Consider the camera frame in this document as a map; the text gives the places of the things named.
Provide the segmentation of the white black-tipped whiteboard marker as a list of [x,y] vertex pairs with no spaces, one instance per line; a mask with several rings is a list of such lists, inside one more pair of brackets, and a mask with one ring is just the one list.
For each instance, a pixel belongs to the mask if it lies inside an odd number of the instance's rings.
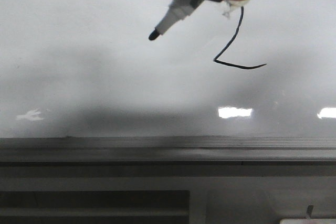
[[190,16],[204,0],[172,0],[169,9],[154,31],[149,35],[149,40],[156,40],[167,32],[175,23]]

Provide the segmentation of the white whiteboard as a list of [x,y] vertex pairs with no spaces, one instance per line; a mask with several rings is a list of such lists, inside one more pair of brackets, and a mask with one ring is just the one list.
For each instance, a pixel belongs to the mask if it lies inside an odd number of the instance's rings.
[[1,0],[1,137],[335,137],[335,0]]

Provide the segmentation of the grey aluminium whiteboard tray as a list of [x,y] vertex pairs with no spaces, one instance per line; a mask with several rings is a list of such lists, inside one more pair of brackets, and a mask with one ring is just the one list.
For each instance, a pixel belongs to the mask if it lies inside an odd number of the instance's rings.
[[334,137],[2,138],[2,162],[335,161]]

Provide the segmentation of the white box at corner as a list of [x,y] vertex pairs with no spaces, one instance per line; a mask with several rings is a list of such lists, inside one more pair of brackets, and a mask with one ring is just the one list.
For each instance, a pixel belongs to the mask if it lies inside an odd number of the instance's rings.
[[280,224],[336,224],[335,218],[313,218],[313,219],[303,219],[303,218],[288,218],[282,219]]

